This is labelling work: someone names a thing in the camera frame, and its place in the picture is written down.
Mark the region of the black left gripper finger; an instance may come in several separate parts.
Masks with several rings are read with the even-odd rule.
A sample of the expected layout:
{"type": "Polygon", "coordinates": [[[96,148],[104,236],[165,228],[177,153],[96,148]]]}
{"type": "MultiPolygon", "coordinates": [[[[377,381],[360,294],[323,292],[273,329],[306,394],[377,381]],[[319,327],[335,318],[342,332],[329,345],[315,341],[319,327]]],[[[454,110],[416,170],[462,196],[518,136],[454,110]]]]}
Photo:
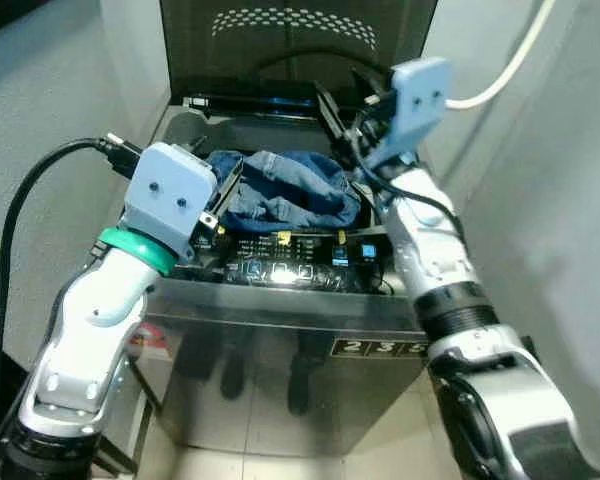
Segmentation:
{"type": "Polygon", "coordinates": [[[227,177],[224,178],[221,186],[217,189],[216,200],[214,200],[214,216],[216,218],[222,218],[224,214],[230,209],[232,204],[232,197],[235,195],[242,175],[242,160],[237,161],[233,164],[228,173],[227,177]]]}

